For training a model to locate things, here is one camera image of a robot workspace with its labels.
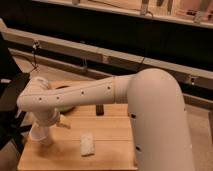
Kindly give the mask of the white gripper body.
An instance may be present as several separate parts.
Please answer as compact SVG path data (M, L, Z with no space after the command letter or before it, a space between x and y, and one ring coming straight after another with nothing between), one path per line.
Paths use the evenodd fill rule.
M60 112L54 108L44 111L35 111L36 123L40 126L52 126L60 120Z

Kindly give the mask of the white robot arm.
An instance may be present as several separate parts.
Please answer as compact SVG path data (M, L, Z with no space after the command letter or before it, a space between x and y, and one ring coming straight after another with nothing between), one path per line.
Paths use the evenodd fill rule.
M67 88L52 89L34 77L17 99L37 123L51 126L63 106L128 105L138 171L195 171L181 88L168 72L151 68Z

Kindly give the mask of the yellow object under arm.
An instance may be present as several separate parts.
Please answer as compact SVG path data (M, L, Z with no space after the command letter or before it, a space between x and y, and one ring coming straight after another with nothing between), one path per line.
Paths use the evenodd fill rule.
M66 129L71 128L70 120L67 119L64 115L60 116L59 121L56 123L56 125L61 128L66 128Z

